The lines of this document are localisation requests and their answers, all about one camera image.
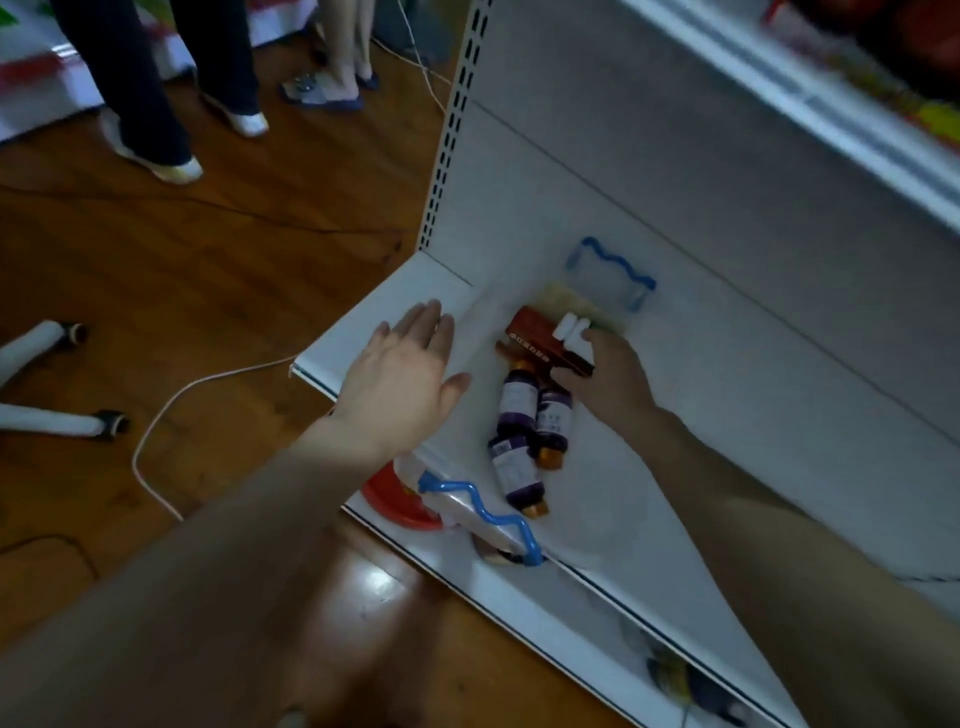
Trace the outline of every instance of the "white label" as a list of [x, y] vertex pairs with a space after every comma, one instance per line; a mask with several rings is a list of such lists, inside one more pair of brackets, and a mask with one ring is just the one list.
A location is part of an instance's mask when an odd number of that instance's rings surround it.
[[493, 467], [506, 495], [540, 482], [537, 464], [527, 448], [512, 449], [497, 455], [493, 459]]
[[537, 432], [569, 437], [572, 426], [573, 412], [562, 402], [549, 401], [540, 406], [540, 412], [537, 413]]
[[537, 387], [522, 381], [512, 381], [503, 385], [500, 396], [500, 414], [518, 412], [531, 420], [537, 418]]

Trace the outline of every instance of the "store shelf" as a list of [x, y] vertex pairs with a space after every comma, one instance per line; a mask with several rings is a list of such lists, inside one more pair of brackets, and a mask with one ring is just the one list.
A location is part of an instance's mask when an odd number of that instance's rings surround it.
[[698, 56], [960, 231], [960, 158], [767, 34], [762, 0], [622, 0]]

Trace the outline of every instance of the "blue wavy handle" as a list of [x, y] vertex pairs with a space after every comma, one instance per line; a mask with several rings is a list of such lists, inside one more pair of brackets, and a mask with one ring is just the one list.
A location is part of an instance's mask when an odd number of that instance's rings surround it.
[[477, 515], [490, 523], [491, 525], [515, 525], [520, 531], [520, 539], [526, 546], [527, 552], [523, 554], [523, 564], [528, 567], [538, 567], [543, 563], [543, 552], [540, 550], [540, 544], [534, 538], [533, 531], [530, 530], [530, 524], [522, 516], [495, 516], [487, 510], [480, 498], [480, 492], [473, 483], [465, 480], [440, 480], [430, 471], [425, 471], [417, 481], [421, 493], [454, 493], [456, 491], [467, 491], [470, 493], [470, 502], [473, 504], [473, 510]]

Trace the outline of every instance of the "forearm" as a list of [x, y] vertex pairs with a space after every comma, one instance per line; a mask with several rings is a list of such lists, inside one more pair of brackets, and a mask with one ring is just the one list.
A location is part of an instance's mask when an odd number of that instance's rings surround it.
[[0, 724], [94, 722], [118, 701], [173, 720], [202, 710], [197, 701], [216, 698], [190, 664], [249, 656], [299, 556], [378, 465], [330, 420], [314, 425], [11, 649], [0, 661]]
[[929, 604], [676, 417], [625, 437], [811, 726], [946, 705], [960, 633]]

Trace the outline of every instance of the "white shoe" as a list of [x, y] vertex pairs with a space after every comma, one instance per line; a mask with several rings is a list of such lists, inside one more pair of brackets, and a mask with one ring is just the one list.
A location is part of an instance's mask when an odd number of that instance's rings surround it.
[[267, 123], [267, 117], [262, 113], [252, 113], [252, 114], [241, 114], [233, 113], [217, 101], [215, 98], [210, 96], [208, 93], [200, 92], [201, 96], [204, 97], [204, 101], [210, 104], [215, 109], [219, 109], [224, 113], [224, 116], [227, 118], [227, 121], [233, 127], [233, 129], [240, 134], [241, 136], [254, 137], [261, 136], [262, 134], [267, 133], [270, 129], [270, 124]]
[[110, 145], [110, 148], [114, 152], [124, 159], [129, 159], [146, 167], [153, 172], [154, 176], [158, 179], [170, 184], [190, 184], [204, 174], [204, 169], [200, 166], [196, 157], [191, 157], [190, 161], [185, 164], [178, 164], [177, 166], [156, 164], [143, 157], [138, 157], [133, 149], [124, 144], [120, 138], [120, 117], [117, 116], [116, 112], [112, 109], [104, 109], [101, 111], [98, 121], [104, 139], [107, 140], [107, 144]]

